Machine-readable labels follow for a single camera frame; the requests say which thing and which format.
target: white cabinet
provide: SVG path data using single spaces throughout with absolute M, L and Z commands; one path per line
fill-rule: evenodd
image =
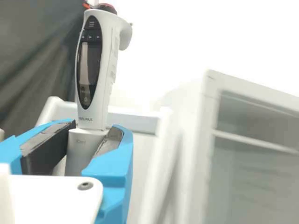
M 189 223 L 299 221 L 299 99 L 208 71 Z

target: white base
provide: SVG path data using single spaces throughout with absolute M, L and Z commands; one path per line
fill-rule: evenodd
M 93 187 L 79 190 L 84 182 Z M 0 183 L 1 224 L 91 224 L 102 201 L 103 186 L 90 177 L 10 175 L 0 164 Z

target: pipette display screen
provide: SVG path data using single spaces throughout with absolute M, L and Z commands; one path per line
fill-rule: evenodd
M 83 85 L 94 85 L 98 81 L 100 71 L 101 45 L 82 43 L 79 83 Z
M 77 52 L 77 90 L 81 106 L 87 109 L 94 97 L 100 75 L 102 30 L 95 16 L 89 16 L 81 31 Z

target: white shelf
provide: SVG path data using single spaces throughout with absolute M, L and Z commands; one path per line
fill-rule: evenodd
M 267 141 L 244 137 L 244 136 L 241 136 L 238 134 L 232 134 L 232 133 L 228 133 L 228 132 L 213 130 L 213 135 L 217 138 L 222 138 L 222 139 L 227 139 L 227 140 L 236 141 L 236 142 L 240 142 L 240 143 L 245 143 L 245 144 L 262 147 L 262 148 L 267 148 L 267 149 L 271 149 L 271 150 L 275 150 L 275 151 L 279 151 L 279 152 L 299 155 L 299 152 L 296 149 L 285 147 L 285 146 L 282 146 L 279 144 L 274 144 L 274 143 L 267 142 Z

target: black rubber pad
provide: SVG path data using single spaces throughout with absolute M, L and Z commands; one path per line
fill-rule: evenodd
M 54 124 L 21 145 L 22 173 L 51 175 L 53 168 L 66 155 L 69 130 L 76 122 Z

